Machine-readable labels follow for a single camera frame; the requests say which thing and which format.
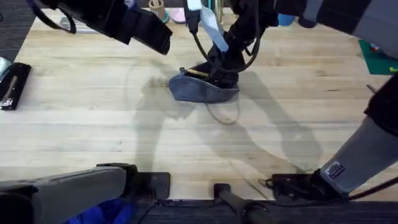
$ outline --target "sticker label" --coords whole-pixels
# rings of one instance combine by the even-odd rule
[[[342,174],[344,170],[345,167],[343,167],[343,165],[341,165],[339,162],[335,161],[326,169],[325,172],[331,179],[335,179]]]

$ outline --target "blue fabric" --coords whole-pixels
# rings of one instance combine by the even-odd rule
[[[280,26],[290,26],[294,21],[294,16],[279,14],[278,21]]]
[[[197,103],[224,102],[232,99],[239,92],[237,85],[231,89],[222,89],[185,75],[183,72],[170,79],[169,89],[175,100]]]
[[[135,212],[134,203],[117,198],[90,208],[65,224],[127,224]]]

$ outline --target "green mat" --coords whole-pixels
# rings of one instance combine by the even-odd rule
[[[359,40],[359,45],[361,46],[370,74],[393,75],[396,73],[391,72],[390,68],[398,69],[398,60],[373,52],[370,44],[363,40]]]

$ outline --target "gray pouch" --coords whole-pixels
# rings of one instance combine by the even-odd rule
[[[197,103],[219,103],[230,100],[239,92],[238,85],[233,88],[220,88],[208,82],[180,72],[169,81],[169,89],[175,100]]]

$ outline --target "dark carpet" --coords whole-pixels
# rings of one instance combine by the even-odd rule
[[[138,0],[139,6],[147,1]],[[166,7],[180,7],[181,0],[165,0]],[[24,0],[0,0],[0,56],[14,61],[18,51],[33,23],[34,16]],[[136,223],[148,203],[140,203],[139,211],[131,223]],[[293,223],[398,223],[398,203],[360,202],[317,208],[275,208],[269,207],[270,214]],[[150,223],[238,224],[237,218],[226,207],[215,208],[167,208],[155,207],[143,221]]]

